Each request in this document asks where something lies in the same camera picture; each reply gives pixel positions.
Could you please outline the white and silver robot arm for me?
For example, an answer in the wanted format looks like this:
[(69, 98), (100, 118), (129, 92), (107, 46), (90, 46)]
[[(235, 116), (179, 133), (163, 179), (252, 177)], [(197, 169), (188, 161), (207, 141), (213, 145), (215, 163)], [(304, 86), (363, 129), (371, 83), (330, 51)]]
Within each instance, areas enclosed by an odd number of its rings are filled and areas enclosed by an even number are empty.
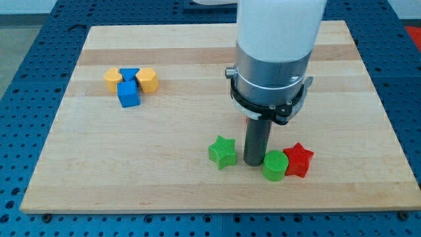
[(236, 60), (226, 77), (235, 105), (250, 119), (285, 125), (299, 112), (325, 7), (326, 0), (238, 1)]

